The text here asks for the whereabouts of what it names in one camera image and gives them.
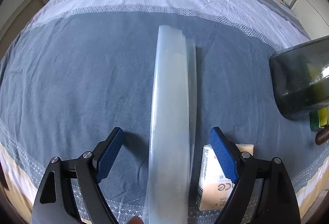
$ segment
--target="silver bolt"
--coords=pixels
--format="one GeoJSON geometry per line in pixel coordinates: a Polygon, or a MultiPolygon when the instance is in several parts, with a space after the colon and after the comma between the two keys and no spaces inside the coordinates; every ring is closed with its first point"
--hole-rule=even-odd
{"type": "Polygon", "coordinates": [[[58,159],[59,158],[57,156],[55,156],[50,161],[54,164],[54,163],[57,163],[58,162],[58,159]]]}
{"type": "Polygon", "coordinates": [[[89,158],[92,155],[92,152],[83,153],[83,158],[89,158]]]}
{"type": "Polygon", "coordinates": [[[248,152],[242,152],[241,155],[243,158],[246,158],[246,159],[250,157],[250,153],[248,153],[248,152]]]}
{"type": "Polygon", "coordinates": [[[280,158],[274,158],[274,162],[276,162],[277,164],[281,164],[281,159],[280,158]]]}

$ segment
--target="transparent dark container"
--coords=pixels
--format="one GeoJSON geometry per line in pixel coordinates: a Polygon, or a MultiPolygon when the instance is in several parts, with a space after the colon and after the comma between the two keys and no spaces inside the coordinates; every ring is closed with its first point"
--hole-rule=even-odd
{"type": "Polygon", "coordinates": [[[289,119],[329,106],[329,36],[273,54],[274,98],[289,119]]]}

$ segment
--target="brown wooden handle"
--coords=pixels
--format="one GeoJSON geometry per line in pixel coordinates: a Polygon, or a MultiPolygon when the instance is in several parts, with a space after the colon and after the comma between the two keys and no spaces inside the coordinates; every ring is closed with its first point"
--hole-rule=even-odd
{"type": "Polygon", "coordinates": [[[329,140],[329,126],[324,127],[315,135],[316,145],[321,145],[329,140]]]}

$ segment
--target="blue gripper pad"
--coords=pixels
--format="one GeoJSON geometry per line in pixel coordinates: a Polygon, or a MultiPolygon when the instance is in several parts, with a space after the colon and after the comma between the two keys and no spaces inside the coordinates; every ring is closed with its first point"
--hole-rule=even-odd
{"type": "Polygon", "coordinates": [[[102,179],[107,178],[112,168],[114,160],[119,153],[119,150],[123,142],[123,131],[121,128],[118,129],[114,135],[112,141],[109,143],[107,148],[104,150],[102,156],[98,159],[97,171],[95,181],[99,184],[102,179]]]}
{"type": "Polygon", "coordinates": [[[218,162],[222,167],[225,177],[230,179],[233,183],[236,183],[239,178],[236,173],[236,162],[219,137],[215,128],[210,130],[209,141],[213,151],[215,152],[218,162]]]}

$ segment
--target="bedsheet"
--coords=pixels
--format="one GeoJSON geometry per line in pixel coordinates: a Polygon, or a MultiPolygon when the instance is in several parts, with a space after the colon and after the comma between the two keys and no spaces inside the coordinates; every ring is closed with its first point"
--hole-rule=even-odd
{"type": "MultiPolygon", "coordinates": [[[[269,57],[309,40],[277,0],[50,0],[0,63],[0,160],[7,178],[33,203],[53,156],[76,158],[119,126],[125,142],[100,187],[119,223],[141,216],[160,25],[196,43],[188,223],[213,223],[219,214],[195,204],[202,148],[214,126],[231,141],[254,144],[256,158],[279,156],[305,210],[328,174],[329,145],[314,144],[307,117],[287,120],[275,105],[269,57]]],[[[73,190],[87,221],[75,181],[73,190]]]]}

